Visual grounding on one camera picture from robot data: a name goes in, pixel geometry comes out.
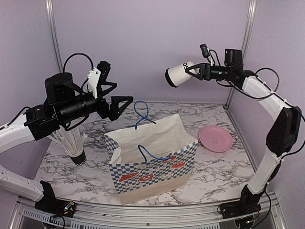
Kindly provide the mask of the white paper coffee cup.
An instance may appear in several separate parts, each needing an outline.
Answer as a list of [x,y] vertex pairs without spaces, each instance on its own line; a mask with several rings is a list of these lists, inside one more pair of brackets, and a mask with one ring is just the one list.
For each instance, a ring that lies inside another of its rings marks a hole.
[[193,65],[194,65],[194,63],[192,61],[189,61],[189,62],[184,62],[183,64],[180,64],[173,68],[169,68],[169,70],[168,70],[169,76],[170,76],[172,82],[177,87],[192,78],[191,75],[189,75],[185,72],[185,69],[187,67],[190,67]]

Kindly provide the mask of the blue checkered paper bag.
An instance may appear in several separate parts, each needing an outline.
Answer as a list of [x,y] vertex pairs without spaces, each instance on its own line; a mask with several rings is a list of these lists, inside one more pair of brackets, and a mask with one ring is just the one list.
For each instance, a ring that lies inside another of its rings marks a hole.
[[179,114],[104,135],[110,175],[122,204],[131,204],[186,184],[198,140]]

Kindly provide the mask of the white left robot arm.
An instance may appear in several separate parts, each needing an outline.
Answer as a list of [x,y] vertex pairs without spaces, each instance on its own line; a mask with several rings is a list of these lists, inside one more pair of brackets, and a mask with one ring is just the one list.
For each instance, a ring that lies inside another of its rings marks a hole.
[[133,102],[131,96],[104,98],[117,87],[106,81],[108,73],[94,68],[88,75],[89,91],[73,82],[71,73],[58,73],[45,80],[47,99],[44,104],[24,107],[9,123],[0,128],[0,151],[5,152],[26,142],[38,141],[61,127],[69,132],[77,128],[90,114],[102,119],[117,120]]

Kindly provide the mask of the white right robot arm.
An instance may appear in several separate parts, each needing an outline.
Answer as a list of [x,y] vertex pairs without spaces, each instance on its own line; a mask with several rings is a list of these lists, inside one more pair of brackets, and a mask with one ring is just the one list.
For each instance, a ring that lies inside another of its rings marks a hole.
[[284,158],[297,153],[292,149],[298,139],[301,121],[304,120],[302,111],[268,86],[256,71],[244,69],[241,50],[225,49],[223,64],[212,61],[192,63],[184,71],[201,81],[226,82],[240,94],[258,102],[270,122],[265,136],[265,154],[245,188],[249,195],[236,203],[236,210],[245,214],[254,207],[253,197],[262,194]]

